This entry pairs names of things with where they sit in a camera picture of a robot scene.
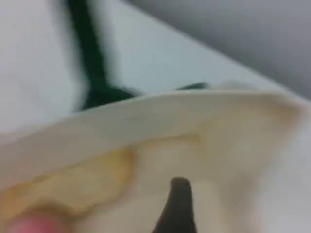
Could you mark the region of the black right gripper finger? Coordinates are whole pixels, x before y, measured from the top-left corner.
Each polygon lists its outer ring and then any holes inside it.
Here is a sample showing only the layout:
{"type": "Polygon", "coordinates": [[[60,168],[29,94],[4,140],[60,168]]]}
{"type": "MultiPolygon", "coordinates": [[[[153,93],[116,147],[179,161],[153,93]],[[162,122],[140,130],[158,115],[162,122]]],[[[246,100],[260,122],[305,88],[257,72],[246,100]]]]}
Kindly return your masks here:
{"type": "Polygon", "coordinates": [[[171,179],[167,202],[153,233],[196,233],[192,188],[183,177],[171,179]]]}

